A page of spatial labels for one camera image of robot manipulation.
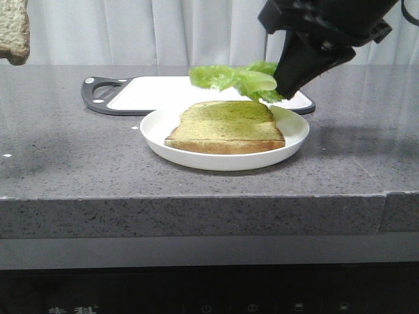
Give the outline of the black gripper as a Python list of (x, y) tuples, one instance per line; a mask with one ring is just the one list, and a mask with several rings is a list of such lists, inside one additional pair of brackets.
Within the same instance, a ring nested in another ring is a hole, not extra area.
[(291, 99), (312, 79), (353, 59), (352, 46), (379, 43), (392, 30), (384, 16), (396, 3), (267, 1), (258, 16), (262, 26), (269, 34), (287, 30), (274, 72), (276, 91)]

